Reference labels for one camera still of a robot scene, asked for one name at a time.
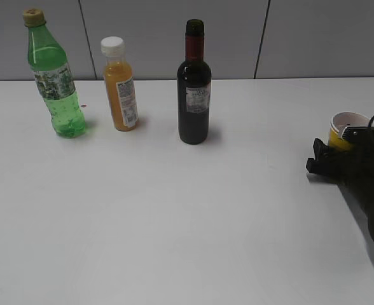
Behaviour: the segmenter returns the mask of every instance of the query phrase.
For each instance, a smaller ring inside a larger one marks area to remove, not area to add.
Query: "wall seam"
[[[272,0],[268,0],[268,6],[266,8],[265,21],[263,22],[262,36],[261,36],[261,41],[259,43],[258,57],[256,59],[255,73],[254,73],[254,76],[253,76],[254,79],[256,79],[256,73],[258,73],[259,59],[261,57],[262,46],[263,46],[263,37],[265,36],[265,29],[266,29],[266,24],[268,22],[269,8],[270,8],[270,2],[271,1]]]
[[[92,63],[93,74],[95,76],[95,79],[98,79],[97,78],[97,71],[95,70],[94,58],[92,56],[90,40],[88,38],[88,31],[87,31],[87,27],[85,25],[85,19],[84,19],[83,7],[81,5],[81,0],[78,0],[78,5],[80,6],[81,17],[83,19],[83,25],[84,25],[84,30],[85,30],[85,37],[87,38],[88,50],[90,51],[90,58],[91,58],[91,63]]]

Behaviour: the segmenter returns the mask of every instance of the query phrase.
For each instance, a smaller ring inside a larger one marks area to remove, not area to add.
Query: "gold bottle cap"
[[[23,12],[24,25],[26,27],[38,27],[46,23],[45,14],[38,8],[31,8]]]

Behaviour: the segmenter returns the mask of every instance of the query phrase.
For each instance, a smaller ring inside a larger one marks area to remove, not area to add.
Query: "white bottle cap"
[[[121,57],[125,54],[125,43],[120,37],[106,37],[101,40],[100,49],[107,57]]]

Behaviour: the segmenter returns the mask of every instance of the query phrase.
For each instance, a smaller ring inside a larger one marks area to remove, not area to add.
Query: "plastic bottle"
[[[106,56],[104,69],[106,92],[114,126],[127,132],[138,122],[132,68],[125,59],[125,43],[119,37],[107,37],[100,42]]]
[[[87,124],[78,105],[67,55],[46,28],[41,10],[25,10],[23,18],[29,29],[29,65],[52,115],[53,128],[63,137],[81,135],[87,130]]]

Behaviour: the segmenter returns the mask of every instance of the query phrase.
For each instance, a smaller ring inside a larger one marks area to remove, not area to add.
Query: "bottle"
[[[29,65],[40,95],[52,115],[54,130],[67,138],[85,133],[87,124],[78,106],[65,51],[46,28],[41,10],[25,10],[23,19],[29,29]]]
[[[204,62],[204,23],[186,26],[186,60],[177,72],[179,135],[187,144],[199,144],[208,135],[211,70]]]
[[[127,132],[138,121],[132,68],[125,59],[125,43],[120,37],[107,37],[100,42],[106,56],[104,80],[114,126]]]

